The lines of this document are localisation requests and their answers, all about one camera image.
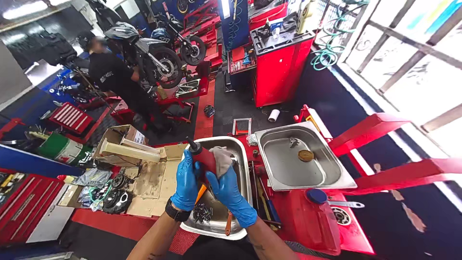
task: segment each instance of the fluorescent light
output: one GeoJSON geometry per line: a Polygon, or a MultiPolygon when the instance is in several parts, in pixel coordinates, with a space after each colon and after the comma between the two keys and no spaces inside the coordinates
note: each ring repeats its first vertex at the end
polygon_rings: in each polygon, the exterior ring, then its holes
{"type": "Polygon", "coordinates": [[[221,9],[223,9],[223,17],[226,19],[231,16],[230,3],[228,0],[221,0],[221,9]]]}
{"type": "Polygon", "coordinates": [[[64,4],[66,2],[69,2],[70,0],[50,0],[50,4],[52,6],[58,6],[60,4],[64,4]]]}
{"type": "Polygon", "coordinates": [[[22,5],[18,8],[8,10],[3,13],[3,18],[7,20],[16,19],[31,13],[39,12],[48,8],[48,5],[43,1],[37,1],[30,4],[22,5]]]}

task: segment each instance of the paper towel roll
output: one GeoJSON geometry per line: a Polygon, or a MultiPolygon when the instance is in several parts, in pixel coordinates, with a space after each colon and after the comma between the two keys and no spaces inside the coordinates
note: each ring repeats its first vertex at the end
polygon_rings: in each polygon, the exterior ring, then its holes
{"type": "Polygon", "coordinates": [[[269,114],[268,121],[269,121],[269,122],[274,122],[274,121],[276,121],[276,119],[278,119],[279,113],[280,113],[279,110],[273,109],[273,111],[271,111],[271,114],[269,114]]]}

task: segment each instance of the white plastic tube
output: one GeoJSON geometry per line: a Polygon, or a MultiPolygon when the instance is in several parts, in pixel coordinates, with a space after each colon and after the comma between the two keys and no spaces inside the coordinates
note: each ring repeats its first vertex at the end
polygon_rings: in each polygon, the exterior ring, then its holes
{"type": "Polygon", "coordinates": [[[276,121],[276,119],[278,119],[279,113],[280,113],[279,110],[273,109],[273,111],[271,111],[271,114],[269,114],[268,121],[269,121],[269,122],[274,122],[274,121],[276,121]]]}
{"type": "Polygon", "coordinates": [[[153,153],[153,154],[157,154],[157,155],[160,154],[159,149],[155,149],[154,147],[151,147],[151,146],[147,146],[147,145],[144,145],[144,144],[133,142],[133,141],[130,141],[130,140],[125,139],[125,138],[122,138],[122,141],[120,142],[120,145],[129,146],[129,147],[132,147],[132,148],[137,148],[137,149],[140,149],[140,150],[143,150],[143,151],[146,151],[146,152],[150,152],[150,153],[153,153]]]}
{"type": "Polygon", "coordinates": [[[109,152],[112,154],[125,155],[145,161],[159,162],[160,155],[146,152],[140,149],[131,148],[122,146],[115,143],[108,142],[108,139],[105,138],[101,144],[100,152],[109,152]]]}

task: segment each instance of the black wristwatch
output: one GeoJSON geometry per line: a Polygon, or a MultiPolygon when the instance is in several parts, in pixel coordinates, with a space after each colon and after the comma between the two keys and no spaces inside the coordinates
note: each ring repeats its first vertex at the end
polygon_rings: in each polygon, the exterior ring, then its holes
{"type": "Polygon", "coordinates": [[[175,221],[185,222],[188,220],[189,215],[191,215],[191,211],[183,211],[183,210],[176,210],[172,206],[172,201],[169,199],[167,201],[167,205],[165,205],[165,212],[175,221]]]}

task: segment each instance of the stainless steel sink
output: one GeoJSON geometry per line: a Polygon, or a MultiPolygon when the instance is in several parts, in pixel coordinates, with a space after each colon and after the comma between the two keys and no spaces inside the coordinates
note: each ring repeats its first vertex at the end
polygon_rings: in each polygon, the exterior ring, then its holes
{"type": "Polygon", "coordinates": [[[274,190],[357,187],[312,122],[258,131],[255,135],[274,190]],[[296,141],[292,146],[291,138],[296,141]],[[311,151],[314,159],[301,161],[300,150],[311,151]]]}
{"type": "MultiPolygon", "coordinates": [[[[233,153],[233,159],[237,161],[237,163],[234,164],[234,171],[237,175],[237,185],[242,196],[249,202],[250,205],[252,205],[249,166],[244,145],[238,139],[230,136],[202,138],[195,140],[195,142],[200,143],[205,149],[210,149],[214,146],[226,146],[227,150],[233,153]]],[[[237,222],[234,217],[231,222],[231,234],[229,236],[225,235],[226,221],[228,219],[228,209],[208,190],[204,193],[204,195],[202,195],[198,203],[204,203],[207,208],[213,208],[213,216],[211,217],[210,222],[196,222],[193,218],[193,213],[191,213],[189,219],[181,223],[180,227],[182,229],[201,235],[209,235],[228,240],[238,240],[245,237],[247,234],[246,230],[239,225],[239,222],[237,222]]]]}

